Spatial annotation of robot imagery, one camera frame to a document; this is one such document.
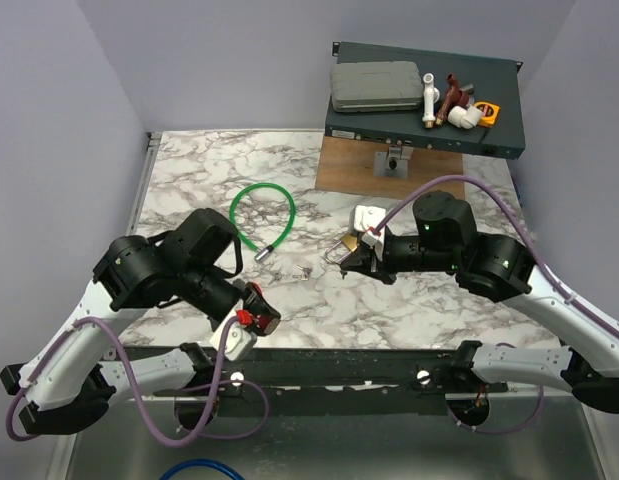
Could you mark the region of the brass padlock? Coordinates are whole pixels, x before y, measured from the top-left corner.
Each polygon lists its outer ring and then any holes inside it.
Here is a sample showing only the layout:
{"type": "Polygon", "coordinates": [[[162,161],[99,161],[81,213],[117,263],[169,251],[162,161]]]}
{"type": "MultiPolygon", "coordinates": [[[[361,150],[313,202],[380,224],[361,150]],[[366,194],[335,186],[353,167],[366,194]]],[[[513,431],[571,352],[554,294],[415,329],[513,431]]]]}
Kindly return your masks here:
{"type": "Polygon", "coordinates": [[[357,233],[346,233],[327,248],[323,254],[323,259],[330,265],[338,265],[351,256],[357,249],[358,243],[359,235],[357,233]]]}

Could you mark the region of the red plastic seal tag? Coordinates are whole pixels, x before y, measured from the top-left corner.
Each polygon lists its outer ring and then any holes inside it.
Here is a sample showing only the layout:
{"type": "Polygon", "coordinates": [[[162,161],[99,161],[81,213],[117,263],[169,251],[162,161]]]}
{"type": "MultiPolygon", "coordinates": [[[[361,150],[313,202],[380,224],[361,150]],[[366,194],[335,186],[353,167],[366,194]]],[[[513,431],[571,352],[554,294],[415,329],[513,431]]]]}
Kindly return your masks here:
{"type": "Polygon", "coordinates": [[[260,301],[262,291],[259,286],[252,282],[243,285],[241,293],[241,307],[237,310],[238,323],[243,327],[256,325],[260,315],[260,301]]]}

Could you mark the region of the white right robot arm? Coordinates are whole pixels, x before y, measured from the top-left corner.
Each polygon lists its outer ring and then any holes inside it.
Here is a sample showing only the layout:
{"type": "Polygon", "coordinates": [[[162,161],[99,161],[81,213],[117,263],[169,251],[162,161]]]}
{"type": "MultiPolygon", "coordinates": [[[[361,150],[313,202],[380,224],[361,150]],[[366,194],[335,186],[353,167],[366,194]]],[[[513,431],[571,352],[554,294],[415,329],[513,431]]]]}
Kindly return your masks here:
{"type": "Polygon", "coordinates": [[[508,350],[465,341],[448,370],[456,389],[469,392],[483,382],[548,386],[619,414],[618,320],[569,290],[515,238],[478,231],[466,201],[434,191],[418,198],[412,211],[417,234],[394,235],[387,228],[373,231],[384,209],[356,206],[348,230],[357,246],[341,261],[342,273],[391,285],[402,272],[444,272],[460,288],[523,313],[563,342],[508,350]]]}

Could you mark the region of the white elbow pipe fitting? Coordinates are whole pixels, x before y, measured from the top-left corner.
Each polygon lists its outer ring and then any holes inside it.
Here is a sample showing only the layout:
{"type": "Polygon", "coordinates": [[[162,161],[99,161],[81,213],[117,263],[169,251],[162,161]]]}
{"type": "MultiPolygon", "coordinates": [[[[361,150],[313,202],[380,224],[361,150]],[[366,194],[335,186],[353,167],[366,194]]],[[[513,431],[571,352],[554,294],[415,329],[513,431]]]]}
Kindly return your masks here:
{"type": "Polygon", "coordinates": [[[448,113],[447,121],[459,129],[475,128],[483,117],[483,111],[473,105],[468,107],[454,106],[448,113]]]}

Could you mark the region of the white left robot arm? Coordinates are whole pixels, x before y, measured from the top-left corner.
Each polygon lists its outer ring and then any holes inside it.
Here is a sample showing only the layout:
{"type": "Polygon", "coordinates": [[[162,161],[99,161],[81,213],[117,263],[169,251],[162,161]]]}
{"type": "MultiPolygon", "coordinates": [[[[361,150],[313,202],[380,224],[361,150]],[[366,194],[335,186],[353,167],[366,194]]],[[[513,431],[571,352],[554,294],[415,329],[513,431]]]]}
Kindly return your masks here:
{"type": "Polygon", "coordinates": [[[281,319],[256,284],[218,266],[226,250],[240,249],[236,227],[210,208],[193,211],[173,230],[114,240],[53,339],[29,362],[2,369],[1,382],[12,396],[9,437],[71,435],[113,405],[155,393],[215,396],[224,362],[242,358],[281,319]],[[185,343],[141,360],[125,353],[104,359],[148,310],[179,302],[211,321],[214,357],[197,343],[185,343]]]}

